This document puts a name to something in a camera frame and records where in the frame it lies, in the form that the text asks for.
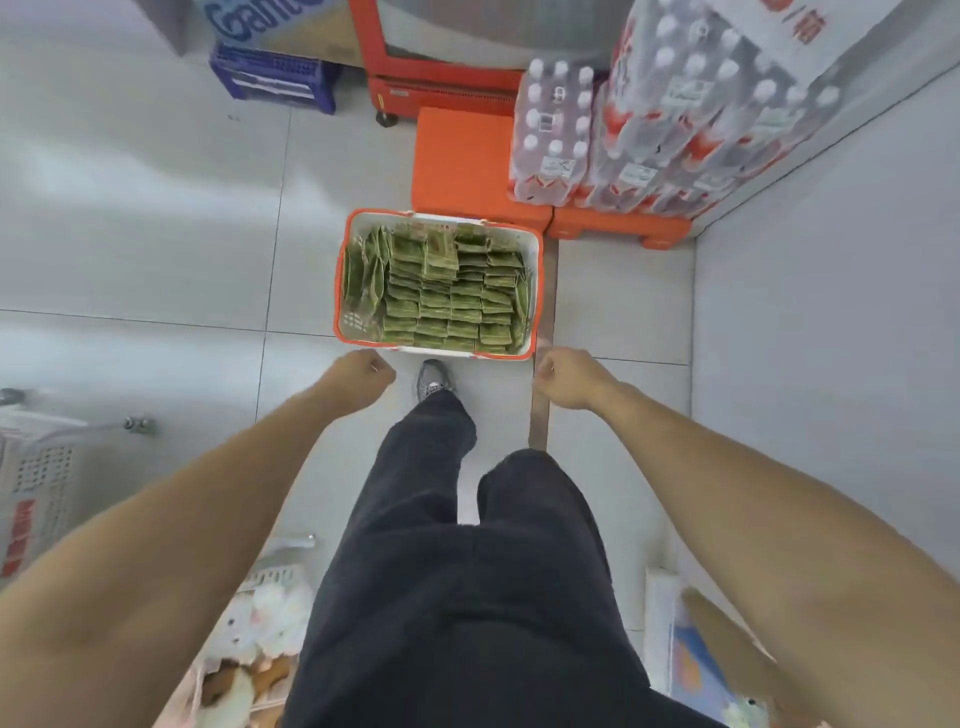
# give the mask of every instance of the gray sneaker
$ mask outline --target gray sneaker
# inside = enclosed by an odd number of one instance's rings
[[[427,359],[417,375],[417,401],[424,401],[434,392],[441,392],[444,389],[454,394],[457,392],[449,370],[440,359]]]

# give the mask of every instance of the orange plastic pallet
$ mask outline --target orange plastic pallet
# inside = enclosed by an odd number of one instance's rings
[[[468,111],[424,108],[417,124],[410,199],[418,212],[513,223],[563,239],[583,231],[621,232],[666,250],[686,237],[690,221],[658,215],[616,215],[581,207],[516,203],[507,197],[514,120]]]
[[[421,109],[410,202],[417,212],[513,223],[543,233],[553,207],[507,197],[513,116]]]

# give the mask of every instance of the metal strip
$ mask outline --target metal strip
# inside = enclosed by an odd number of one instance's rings
[[[555,237],[543,238],[543,305],[540,309],[540,325],[537,328],[537,350],[534,352],[534,371],[543,356],[553,346],[553,326],[557,314],[557,269],[560,262],[560,241]],[[533,449],[546,450],[547,431],[550,426],[550,400],[538,392],[530,401],[530,437],[527,444]]]

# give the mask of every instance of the forearm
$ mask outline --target forearm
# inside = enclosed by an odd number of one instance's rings
[[[826,483],[617,383],[596,408],[697,559],[834,728],[955,720],[955,582]]]
[[[78,684],[92,677],[96,688],[103,687],[101,673],[127,658],[137,664],[116,675],[112,687],[137,700],[114,702],[115,714],[105,695],[80,697],[94,704],[87,706],[89,722],[78,725],[132,725],[140,710],[155,716],[246,576],[331,422],[325,399],[319,386],[294,396],[92,519],[10,585],[0,595],[0,673],[7,688],[19,685],[14,694],[0,689],[0,703],[22,701],[37,715],[36,696],[24,691],[41,689],[40,676],[21,669],[14,679],[9,668],[19,666],[12,656],[30,655],[34,671],[51,661],[70,664],[83,676]]]

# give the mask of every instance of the orange basket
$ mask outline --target orange basket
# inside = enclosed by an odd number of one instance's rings
[[[397,344],[383,343],[378,341],[363,341],[351,339],[343,334],[340,329],[341,302],[343,296],[341,293],[341,284],[343,282],[344,254],[347,251],[347,244],[356,236],[366,237],[375,228],[381,225],[392,228],[398,223],[410,223],[416,221],[423,223],[429,229],[453,231],[457,225],[469,223],[478,225],[489,230],[496,230],[497,234],[504,235],[515,240],[520,248],[520,254],[523,257],[523,263],[530,271],[533,280],[530,296],[530,310],[527,316],[531,325],[527,331],[526,339],[520,351],[516,354],[496,354],[483,352],[452,352],[446,349],[425,349],[423,347],[400,346]],[[422,212],[397,212],[390,209],[355,209],[347,218],[347,225],[344,229],[344,240],[340,245],[340,253],[337,255],[337,270],[334,274],[333,295],[334,295],[334,313],[333,313],[333,332],[345,344],[352,344],[361,347],[381,347],[397,352],[409,352],[417,354],[429,354],[431,356],[445,356],[451,358],[471,358],[471,359],[507,359],[521,360],[529,359],[534,355],[537,348],[537,328],[540,325],[540,310],[542,308],[543,298],[543,237],[530,228],[524,228],[520,225],[510,223],[491,223],[486,220],[477,220],[469,217],[452,217],[448,215],[429,215]]]

